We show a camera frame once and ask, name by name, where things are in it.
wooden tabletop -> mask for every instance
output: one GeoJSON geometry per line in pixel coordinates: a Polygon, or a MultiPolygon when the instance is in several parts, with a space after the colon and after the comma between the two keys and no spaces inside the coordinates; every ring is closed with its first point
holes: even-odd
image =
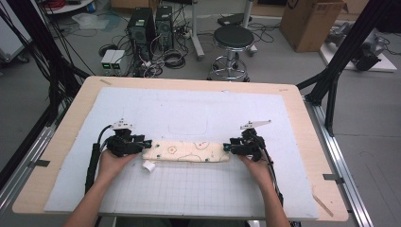
{"type": "Polygon", "coordinates": [[[87,114],[92,110],[97,94],[103,87],[149,88],[188,91],[229,90],[239,93],[273,94],[282,96],[296,142],[304,161],[313,198],[319,210],[319,220],[346,221],[348,212],[334,181],[326,181],[323,174],[332,171],[323,153],[301,94],[288,84],[242,83],[183,79],[87,78],[74,102],[48,144],[42,160],[48,167],[36,166],[12,209],[19,214],[46,214],[44,206],[53,189],[62,162],[74,144],[87,114]]]}

grid paper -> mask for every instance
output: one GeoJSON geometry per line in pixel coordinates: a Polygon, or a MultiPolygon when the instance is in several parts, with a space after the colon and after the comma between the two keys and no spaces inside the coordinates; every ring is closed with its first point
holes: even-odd
{"type": "MultiPolygon", "coordinates": [[[[165,141],[229,142],[248,121],[271,120],[257,128],[275,162],[289,218],[318,217],[311,189],[281,96],[229,91],[198,92],[103,88],[61,167],[45,211],[71,212],[83,197],[92,143],[121,117],[133,133],[165,141]]],[[[113,135],[106,131],[103,139],[113,135]]],[[[152,173],[133,160],[114,180],[101,213],[263,219],[260,191],[248,169],[232,155],[227,163],[161,162],[152,173]]]]}

stool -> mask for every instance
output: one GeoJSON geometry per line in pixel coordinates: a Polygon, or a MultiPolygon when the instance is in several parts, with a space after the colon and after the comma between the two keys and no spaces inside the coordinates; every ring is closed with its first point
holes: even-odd
{"type": "Polygon", "coordinates": [[[211,74],[225,79],[239,79],[249,82],[247,66],[239,59],[238,52],[247,50],[253,45],[253,34],[242,26],[222,26],[213,35],[213,42],[221,49],[227,50],[227,56],[220,56],[212,63],[211,74]]]}

computer tower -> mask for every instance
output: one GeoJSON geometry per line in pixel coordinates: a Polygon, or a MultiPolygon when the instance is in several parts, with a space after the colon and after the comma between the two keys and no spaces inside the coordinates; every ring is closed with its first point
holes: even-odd
{"type": "Polygon", "coordinates": [[[173,9],[170,6],[159,6],[156,11],[156,32],[159,37],[159,49],[168,50],[174,48],[173,33],[173,9]]]}
{"type": "Polygon", "coordinates": [[[136,51],[140,50],[141,58],[150,61],[156,48],[156,30],[151,8],[135,8],[127,25],[129,38],[136,51]]]}

human hand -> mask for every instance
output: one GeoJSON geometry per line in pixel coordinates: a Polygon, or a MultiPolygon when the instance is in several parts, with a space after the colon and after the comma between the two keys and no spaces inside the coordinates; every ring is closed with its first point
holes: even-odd
{"type": "Polygon", "coordinates": [[[131,154],[125,157],[117,157],[109,149],[104,150],[100,156],[99,172],[96,180],[111,183],[123,170],[124,166],[137,155],[131,154]]]}
{"type": "Polygon", "coordinates": [[[248,157],[244,155],[237,155],[237,156],[245,164],[245,166],[247,166],[247,168],[251,172],[251,175],[256,180],[257,184],[261,189],[266,188],[267,186],[273,187],[272,177],[270,174],[268,162],[266,162],[265,154],[263,154],[262,159],[260,159],[257,162],[248,159],[248,157]]]}

